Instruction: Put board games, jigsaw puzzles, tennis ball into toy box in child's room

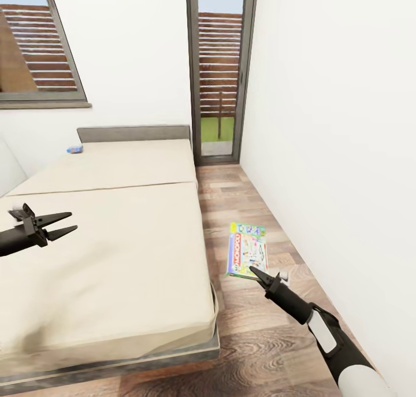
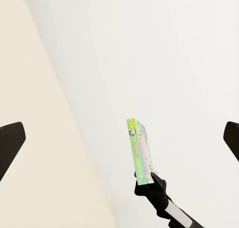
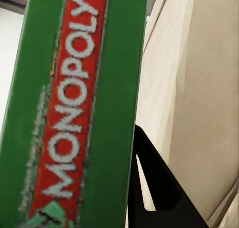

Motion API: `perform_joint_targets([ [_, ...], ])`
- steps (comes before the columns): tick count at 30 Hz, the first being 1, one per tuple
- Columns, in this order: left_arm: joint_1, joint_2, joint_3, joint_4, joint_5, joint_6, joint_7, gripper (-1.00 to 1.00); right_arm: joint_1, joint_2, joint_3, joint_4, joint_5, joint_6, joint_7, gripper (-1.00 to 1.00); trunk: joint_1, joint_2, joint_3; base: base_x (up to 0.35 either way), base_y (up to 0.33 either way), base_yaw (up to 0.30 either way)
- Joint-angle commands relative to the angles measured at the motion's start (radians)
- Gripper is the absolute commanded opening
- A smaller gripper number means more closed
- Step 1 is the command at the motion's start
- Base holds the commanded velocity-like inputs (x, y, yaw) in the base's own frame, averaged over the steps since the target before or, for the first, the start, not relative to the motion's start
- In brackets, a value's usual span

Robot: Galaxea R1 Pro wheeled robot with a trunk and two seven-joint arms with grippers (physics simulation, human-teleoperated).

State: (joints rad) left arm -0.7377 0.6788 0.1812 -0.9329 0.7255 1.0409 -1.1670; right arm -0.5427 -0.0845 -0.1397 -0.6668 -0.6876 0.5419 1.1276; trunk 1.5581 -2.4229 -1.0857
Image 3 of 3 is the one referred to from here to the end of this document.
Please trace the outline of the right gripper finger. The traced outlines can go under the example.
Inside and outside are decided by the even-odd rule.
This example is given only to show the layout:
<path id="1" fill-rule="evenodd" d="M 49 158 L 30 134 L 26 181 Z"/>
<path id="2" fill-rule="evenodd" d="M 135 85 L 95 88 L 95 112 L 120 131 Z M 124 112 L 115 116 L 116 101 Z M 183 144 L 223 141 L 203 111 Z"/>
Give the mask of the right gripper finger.
<path id="1" fill-rule="evenodd" d="M 144 208 L 138 155 L 156 211 Z M 136 125 L 127 201 L 128 228 L 209 228 L 144 130 Z"/>

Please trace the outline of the board game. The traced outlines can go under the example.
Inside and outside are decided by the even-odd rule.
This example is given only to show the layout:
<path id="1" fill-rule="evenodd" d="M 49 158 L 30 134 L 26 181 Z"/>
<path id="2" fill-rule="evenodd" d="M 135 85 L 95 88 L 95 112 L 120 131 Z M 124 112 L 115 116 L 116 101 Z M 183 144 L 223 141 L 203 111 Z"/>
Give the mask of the board game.
<path id="1" fill-rule="evenodd" d="M 125 228 L 148 0 L 27 0 L 0 131 L 0 228 Z"/>

